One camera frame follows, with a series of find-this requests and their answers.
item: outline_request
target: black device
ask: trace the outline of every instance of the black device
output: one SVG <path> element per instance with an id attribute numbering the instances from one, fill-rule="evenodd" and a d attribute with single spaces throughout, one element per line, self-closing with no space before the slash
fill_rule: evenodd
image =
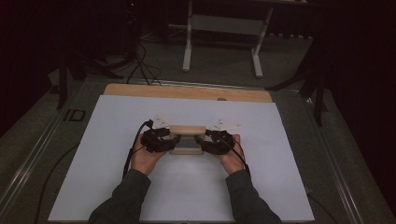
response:
<path id="1" fill-rule="evenodd" d="M 129 163 L 134 153 L 136 153 L 137 150 L 142 149 L 139 148 L 137 150 L 134 150 L 134 146 L 136 144 L 137 137 L 139 136 L 144 126 L 148 126 L 149 129 L 143 132 L 141 144 L 147 151 L 151 153 L 172 150 L 180 142 L 181 134 L 175 134 L 172 139 L 164 139 L 166 136 L 170 135 L 170 130 L 166 128 L 153 129 L 153 123 L 154 121 L 150 119 L 140 126 L 134 139 L 134 144 L 132 145 L 127 160 L 125 162 L 122 178 L 124 178 L 126 173 L 128 172 Z M 242 161 L 242 163 L 244 163 L 247 173 L 250 175 L 248 165 L 245 162 L 245 156 L 243 155 L 243 149 L 241 148 L 242 156 L 239 155 L 239 153 L 236 152 L 235 149 L 233 149 L 233 147 L 235 146 L 235 141 L 233 140 L 233 136 L 231 134 L 227 133 L 227 131 L 205 130 L 205 135 L 210 137 L 212 141 L 205 141 L 200 135 L 194 136 L 195 143 L 201 147 L 202 151 L 215 155 L 223 155 L 232 150 Z"/>

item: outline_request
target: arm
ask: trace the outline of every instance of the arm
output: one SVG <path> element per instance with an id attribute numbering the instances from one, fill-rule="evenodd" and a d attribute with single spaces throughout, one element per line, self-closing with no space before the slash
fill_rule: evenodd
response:
<path id="1" fill-rule="evenodd" d="M 240 143 L 238 134 L 233 136 L 235 142 Z M 235 144 L 235 151 L 243 156 L 242 148 Z M 270 209 L 268 204 L 260 198 L 253 187 L 250 176 L 245 171 L 244 163 L 229 151 L 219 155 L 221 164 L 229 176 L 226 178 L 227 188 L 230 193 L 233 218 L 237 223 L 282 223 L 280 218 Z"/>
<path id="2" fill-rule="evenodd" d="M 230 193 L 233 218 L 237 223 L 282 223 L 268 204 L 260 198 L 245 170 L 229 175 L 226 183 Z"/>
<path id="3" fill-rule="evenodd" d="M 148 175 L 165 153 L 150 153 L 140 143 L 140 134 L 131 158 L 131 170 L 113 190 L 111 198 L 99 205 L 90 216 L 88 223 L 139 223 L 140 211 L 149 190 Z"/>
<path id="4" fill-rule="evenodd" d="M 139 223 L 141 205 L 150 183 L 143 173 L 130 170 L 113 190 L 111 198 L 92 212 L 88 223 Z"/>

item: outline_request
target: black cable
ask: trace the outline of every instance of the black cable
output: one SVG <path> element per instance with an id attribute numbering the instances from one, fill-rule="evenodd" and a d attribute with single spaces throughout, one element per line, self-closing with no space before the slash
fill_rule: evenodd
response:
<path id="1" fill-rule="evenodd" d="M 145 59 L 145 57 L 146 57 L 146 49 L 145 48 L 143 48 L 143 56 L 142 56 L 142 61 Z M 139 61 L 139 60 L 137 60 L 137 66 L 134 68 L 134 70 L 132 70 L 132 72 L 131 72 L 131 74 L 128 76 L 128 79 L 126 80 L 126 84 L 129 84 L 129 80 L 131 79 L 131 77 L 134 75 L 134 72 L 136 71 L 136 69 L 139 67 L 139 66 L 141 66 L 141 62 L 142 61 Z"/>
<path id="2" fill-rule="evenodd" d="M 132 158 L 132 155 L 134 155 L 134 153 L 136 153 L 136 151 L 134 151 L 134 145 L 136 145 L 137 137 L 139 137 L 139 134 L 140 134 L 140 132 L 142 132 L 143 127 L 145 127 L 145 125 L 147 125 L 147 124 L 149 124 L 147 121 L 144 122 L 140 126 L 139 130 L 136 133 L 136 136 L 134 137 L 134 143 L 132 144 L 132 147 L 129 149 L 129 153 L 128 153 L 128 156 L 126 158 L 126 162 L 125 162 L 124 169 L 123 169 L 123 172 L 122 172 L 122 179 L 125 177 L 126 173 L 128 173 L 129 163 L 130 163 L 130 160 Z"/>
<path id="3" fill-rule="evenodd" d="M 161 68 L 148 65 L 148 64 L 146 64 L 146 63 L 144 63 L 144 62 L 143 62 L 143 65 L 145 65 L 146 69 L 148 70 L 148 72 L 149 72 L 149 73 L 151 74 L 151 76 L 152 76 L 152 80 L 151 80 L 150 84 L 154 83 L 154 81 L 156 80 L 156 81 L 158 82 L 158 84 L 160 84 L 160 86 L 161 86 L 161 85 L 162 85 L 162 84 L 161 84 L 161 81 L 158 79 L 158 77 L 161 75 L 161 72 L 162 72 L 162 71 L 161 71 Z M 152 74 L 152 72 L 149 70 L 149 67 L 154 68 L 154 69 L 158 69 L 158 70 L 159 70 L 159 74 L 158 74 L 157 76 L 155 76 L 154 74 Z"/>
<path id="4" fill-rule="evenodd" d="M 320 203 L 316 198 L 314 198 L 314 196 L 312 196 L 310 193 L 306 193 L 306 195 L 312 199 L 315 203 L 317 203 L 326 213 L 327 215 L 329 215 L 329 217 L 332 219 L 332 221 L 335 224 L 338 224 L 337 220 L 335 219 L 335 217 L 332 215 L 332 213 L 330 213 L 330 211 L 322 204 Z"/>
<path id="5" fill-rule="evenodd" d="M 233 149 L 233 147 L 231 147 L 226 141 L 224 141 L 224 140 L 221 139 L 221 138 L 220 138 L 219 140 L 221 140 L 225 145 L 227 145 L 227 147 L 229 147 L 229 148 L 233 151 L 233 153 L 235 153 L 235 155 L 239 158 L 239 160 L 241 160 L 241 162 L 244 163 L 245 170 L 247 171 L 247 174 L 248 174 L 249 176 L 251 176 L 251 175 L 250 175 L 250 169 L 248 168 L 248 164 L 246 163 L 244 149 L 242 149 L 241 144 L 239 144 L 238 142 L 236 142 L 235 140 L 233 140 L 233 141 L 234 141 L 236 144 L 238 144 L 238 146 L 241 148 L 241 152 L 242 152 L 243 157 L 242 157 L 241 155 L 239 155 L 239 153 L 238 153 L 237 151 L 235 151 L 235 149 Z"/>
<path id="6" fill-rule="evenodd" d="M 149 85 L 148 78 L 146 77 L 145 72 L 143 71 L 143 67 L 142 67 L 143 60 L 140 60 L 140 58 L 138 56 L 136 56 L 136 59 L 139 62 L 140 72 L 142 73 L 143 78 L 146 80 L 146 83 Z"/>
<path id="7" fill-rule="evenodd" d="M 134 155 L 137 151 L 139 151 L 139 150 L 142 149 L 142 148 L 144 148 L 144 147 L 140 147 L 140 148 L 138 148 L 137 150 L 135 150 L 134 152 L 132 152 L 132 155 Z"/>
<path id="8" fill-rule="evenodd" d="M 61 157 L 59 160 L 56 161 L 55 165 L 52 166 L 52 169 L 50 170 L 49 175 L 47 176 L 47 179 L 46 179 L 46 181 L 44 182 L 43 189 L 41 190 L 41 193 L 40 193 L 40 199 L 39 199 L 39 201 L 38 201 L 37 210 L 36 210 L 36 212 L 35 212 L 35 222 L 34 222 L 35 224 L 36 224 L 37 221 L 38 221 L 38 218 L 39 218 L 39 215 L 40 215 L 41 204 L 42 204 L 43 198 L 44 198 L 44 193 L 45 193 L 45 191 L 46 191 L 47 184 L 48 184 L 49 181 L 50 181 L 50 177 L 51 177 L 53 171 L 54 171 L 55 168 L 58 166 L 59 162 L 61 162 L 61 160 L 63 160 L 64 157 L 65 157 L 67 154 L 69 154 L 71 151 L 73 151 L 75 148 L 77 148 L 78 145 L 79 145 L 79 143 L 76 144 L 75 146 L 71 147 L 70 149 L 68 149 L 68 150 L 62 155 L 62 157 Z"/>
<path id="9" fill-rule="evenodd" d="M 146 48 L 145 48 L 142 44 L 139 43 L 138 45 L 143 49 L 143 51 L 147 52 Z M 142 58 L 141 64 L 145 65 L 146 70 L 148 70 L 148 72 L 149 72 L 149 73 L 151 74 L 151 76 L 153 77 L 153 79 L 151 80 L 151 82 L 149 83 L 149 85 L 152 84 L 152 83 L 154 82 L 154 80 L 156 80 L 156 81 L 160 84 L 160 86 L 161 86 L 162 84 L 161 84 L 160 80 L 158 79 L 158 76 L 161 74 L 161 69 L 160 69 L 160 68 L 153 67 L 153 68 L 156 68 L 156 69 L 158 69 L 158 70 L 160 71 L 160 74 L 159 74 L 158 76 L 154 76 L 154 74 L 152 74 L 152 72 L 149 70 L 149 66 L 148 66 L 147 64 L 145 64 L 143 60 L 144 60 L 144 59 Z M 141 67 L 140 70 L 141 70 L 141 72 L 142 72 L 143 77 L 144 77 L 145 80 L 147 81 L 147 77 L 146 77 L 146 75 L 145 75 L 144 72 L 143 72 L 143 68 Z"/>

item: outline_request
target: person's right hand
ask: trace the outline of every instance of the person's right hand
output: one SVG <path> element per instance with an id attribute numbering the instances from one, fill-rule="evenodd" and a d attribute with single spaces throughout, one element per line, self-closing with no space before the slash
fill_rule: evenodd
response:
<path id="1" fill-rule="evenodd" d="M 233 140 L 235 141 L 233 149 L 243 158 L 244 155 L 240 147 L 241 136 L 239 134 L 233 134 Z M 241 159 L 239 159 L 232 150 L 224 155 L 216 155 L 216 157 L 220 159 L 221 164 L 229 175 L 245 169 L 244 163 L 242 163 Z"/>

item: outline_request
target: white stand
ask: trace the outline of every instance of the white stand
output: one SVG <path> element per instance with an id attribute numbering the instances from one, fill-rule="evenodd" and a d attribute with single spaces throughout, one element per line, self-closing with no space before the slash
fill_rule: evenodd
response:
<path id="1" fill-rule="evenodd" d="M 259 52 L 262 47 L 262 41 L 264 40 L 265 32 L 268 28 L 273 10 L 274 9 L 272 7 L 268 8 L 265 21 L 194 15 L 192 14 L 192 0 L 190 0 L 189 17 L 187 19 L 187 44 L 184 52 L 183 71 L 190 71 L 192 29 L 206 30 L 241 35 L 257 35 L 259 37 L 259 41 L 256 47 L 252 49 L 251 55 L 256 77 L 262 78 L 262 66 L 260 64 Z"/>

